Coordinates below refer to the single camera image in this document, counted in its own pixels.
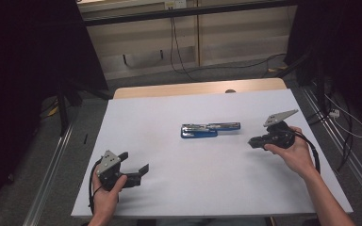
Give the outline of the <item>white wall socket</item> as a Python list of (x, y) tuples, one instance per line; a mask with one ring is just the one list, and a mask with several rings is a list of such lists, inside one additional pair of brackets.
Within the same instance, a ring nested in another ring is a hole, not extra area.
[(166, 0), (165, 9), (181, 9), (187, 7), (187, 0)]

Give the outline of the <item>blue stapler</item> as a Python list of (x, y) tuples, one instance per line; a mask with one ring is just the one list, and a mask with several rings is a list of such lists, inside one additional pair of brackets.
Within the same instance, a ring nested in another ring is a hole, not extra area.
[(239, 122), (222, 122), (222, 123), (207, 123), (207, 124), (182, 124), (181, 138), (202, 138), (216, 137), (223, 131), (236, 131), (240, 129)]

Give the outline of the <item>dark curtain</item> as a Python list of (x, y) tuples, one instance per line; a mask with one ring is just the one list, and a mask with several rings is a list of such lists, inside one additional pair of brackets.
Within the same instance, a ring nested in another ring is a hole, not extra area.
[(298, 81), (307, 84), (322, 65), (325, 75), (362, 114), (362, 0), (307, 0), (296, 8), (288, 38), (290, 65), (303, 55)]
[(42, 101), (107, 82), (79, 0), (0, 0), (0, 189), (37, 129)]

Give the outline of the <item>black stand legs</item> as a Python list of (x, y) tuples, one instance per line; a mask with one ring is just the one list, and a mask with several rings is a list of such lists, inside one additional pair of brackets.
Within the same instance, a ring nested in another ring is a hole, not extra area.
[(61, 79), (58, 82), (58, 112), (60, 117), (60, 135), (63, 137), (67, 129), (70, 127), (70, 121), (67, 114), (66, 103), (69, 103), (70, 106), (81, 106), (83, 99), (78, 93), (80, 90), (84, 90), (93, 96), (96, 96), (102, 100), (110, 100), (111, 96), (102, 92), (98, 89), (93, 89), (91, 86), (82, 84), (72, 78)]
[(326, 111), (324, 68), (321, 58), (317, 54), (306, 53), (292, 62), (287, 68), (276, 75), (284, 78), (290, 73), (295, 73), (299, 86), (309, 86), (314, 83), (316, 88), (317, 104), (321, 112)]

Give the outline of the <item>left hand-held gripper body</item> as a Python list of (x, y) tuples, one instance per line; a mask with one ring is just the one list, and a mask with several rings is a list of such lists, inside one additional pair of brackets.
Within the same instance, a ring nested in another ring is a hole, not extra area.
[[(123, 175), (120, 172), (122, 162), (123, 161), (119, 159), (119, 156), (112, 151), (105, 152), (97, 170), (97, 176), (104, 190), (111, 190)], [(125, 176), (127, 177), (127, 180), (123, 186), (124, 188), (140, 185), (140, 174), (138, 172), (126, 173)]]

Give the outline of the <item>person's right hand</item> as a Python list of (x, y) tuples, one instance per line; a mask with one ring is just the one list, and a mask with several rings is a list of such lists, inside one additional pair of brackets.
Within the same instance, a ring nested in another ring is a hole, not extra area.
[(274, 144), (266, 144), (264, 148), (273, 154), (279, 155), (287, 166), (304, 180), (311, 179), (317, 173), (310, 156), (308, 144), (300, 137), (296, 137), (294, 144), (287, 149)]

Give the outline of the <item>white board sheet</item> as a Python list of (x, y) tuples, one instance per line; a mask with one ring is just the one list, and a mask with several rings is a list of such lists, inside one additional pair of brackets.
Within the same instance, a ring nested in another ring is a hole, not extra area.
[[(304, 181), (277, 155), (253, 149), (274, 113), (313, 140), (288, 89), (109, 101), (91, 160), (128, 152), (123, 172), (146, 164), (140, 186), (120, 194), (119, 218), (287, 216), (314, 211)], [(182, 124), (239, 122), (216, 137), (181, 138)]]

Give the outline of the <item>aluminium floor rail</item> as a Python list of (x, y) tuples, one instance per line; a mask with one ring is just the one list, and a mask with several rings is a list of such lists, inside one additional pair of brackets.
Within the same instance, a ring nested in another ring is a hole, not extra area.
[(69, 125), (60, 136), (58, 145), (48, 165), (48, 169), (44, 174), (43, 180), (34, 198), (34, 201), (32, 202), (31, 207), (27, 212), (23, 226), (38, 226), (41, 214), (43, 212), (44, 206), (46, 205), (49, 193), (56, 178), (58, 166), (64, 152), (66, 151), (72, 131), (73, 126)]
[[(353, 115), (346, 104), (340, 104), (337, 99), (324, 94), (326, 111), (321, 112), (317, 104), (316, 92), (312, 88), (302, 88), (304, 97), (309, 102), (314, 113), (310, 118), (316, 119), (309, 123), (321, 126), (327, 136), (333, 140), (341, 157), (337, 161), (335, 173), (341, 174), (348, 166), (356, 180), (362, 186), (362, 121)], [(329, 116), (329, 111), (334, 108), (339, 110), (337, 119)]]

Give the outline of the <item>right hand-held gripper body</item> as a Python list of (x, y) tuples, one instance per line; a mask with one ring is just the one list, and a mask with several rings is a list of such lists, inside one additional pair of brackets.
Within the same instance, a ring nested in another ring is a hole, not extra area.
[(264, 122), (268, 134), (264, 136), (265, 144), (273, 144), (280, 148), (289, 148), (294, 144), (295, 135), (286, 124), (285, 119), (296, 114), (298, 109), (271, 114)]

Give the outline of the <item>person's left hand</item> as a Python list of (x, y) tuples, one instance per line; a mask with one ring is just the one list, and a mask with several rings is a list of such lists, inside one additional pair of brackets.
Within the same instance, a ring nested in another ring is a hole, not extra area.
[(92, 186), (95, 192), (93, 217), (112, 218), (114, 216), (119, 193), (122, 191), (126, 180), (127, 177), (122, 175), (115, 186), (110, 191), (106, 191), (101, 188), (102, 184), (99, 178), (96, 175), (93, 176)]

